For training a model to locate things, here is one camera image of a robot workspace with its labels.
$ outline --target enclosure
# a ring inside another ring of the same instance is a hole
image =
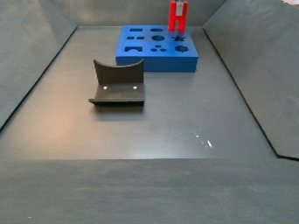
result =
[[[298,8],[190,5],[196,73],[95,106],[94,60],[170,1],[0,1],[2,223],[298,223]]]

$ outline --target gray tabletop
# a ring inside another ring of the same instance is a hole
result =
[[[201,27],[197,73],[145,73],[143,107],[95,107],[93,60],[115,65],[121,27],[81,27],[0,134],[2,159],[274,158]]]

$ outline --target black curved bracket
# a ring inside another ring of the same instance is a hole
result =
[[[98,73],[98,93],[94,104],[145,103],[145,61],[129,66],[109,66],[94,60]]]

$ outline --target gray wall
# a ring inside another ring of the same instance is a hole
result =
[[[75,28],[47,0],[0,0],[0,129]]]
[[[299,158],[299,10],[229,0],[205,25],[277,153]]]
[[[79,25],[168,24],[172,0],[53,0]],[[190,0],[189,25],[204,25],[226,0]]]

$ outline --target blue foam block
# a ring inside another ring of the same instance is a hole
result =
[[[168,25],[125,25],[117,64],[125,66],[141,60],[147,72],[194,73],[200,54],[189,30],[169,31]]]

